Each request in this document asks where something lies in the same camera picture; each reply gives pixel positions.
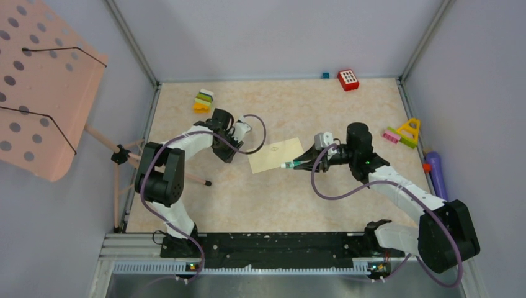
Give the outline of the glue stick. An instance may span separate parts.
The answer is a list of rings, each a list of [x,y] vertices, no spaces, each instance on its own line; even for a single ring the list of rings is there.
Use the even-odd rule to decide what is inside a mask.
[[[293,169],[295,166],[296,163],[294,161],[285,162],[280,165],[280,167],[284,169]]]

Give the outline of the yellow envelope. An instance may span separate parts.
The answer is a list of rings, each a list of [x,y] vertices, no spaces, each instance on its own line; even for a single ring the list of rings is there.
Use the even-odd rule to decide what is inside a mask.
[[[280,168],[282,163],[290,162],[304,152],[299,138],[291,138],[277,143],[264,145],[255,154],[249,155],[249,164],[253,174]]]

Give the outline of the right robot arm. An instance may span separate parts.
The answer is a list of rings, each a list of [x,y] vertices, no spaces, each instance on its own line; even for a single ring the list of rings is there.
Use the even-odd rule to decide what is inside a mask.
[[[435,273],[443,273],[478,255],[481,247],[467,205],[460,200],[446,201],[403,177],[375,153],[372,140],[368,125],[362,122],[347,126],[344,143],[335,141],[329,132],[319,133],[289,167],[315,174],[347,165],[364,187],[386,196],[416,223],[410,227],[387,220],[373,228],[363,239],[365,251],[372,256],[392,248],[418,257]]]

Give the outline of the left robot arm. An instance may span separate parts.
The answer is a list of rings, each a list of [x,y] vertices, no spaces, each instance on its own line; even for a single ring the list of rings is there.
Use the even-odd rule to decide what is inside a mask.
[[[176,239],[176,250],[183,256],[196,254],[199,247],[199,240],[192,235],[195,223],[181,199],[186,162],[210,148],[220,160],[231,163],[251,129],[244,117],[234,121],[229,112],[217,109],[211,118],[194,123],[174,141],[145,145],[135,178],[135,192],[142,201],[150,203],[148,210],[164,221],[168,234]]]

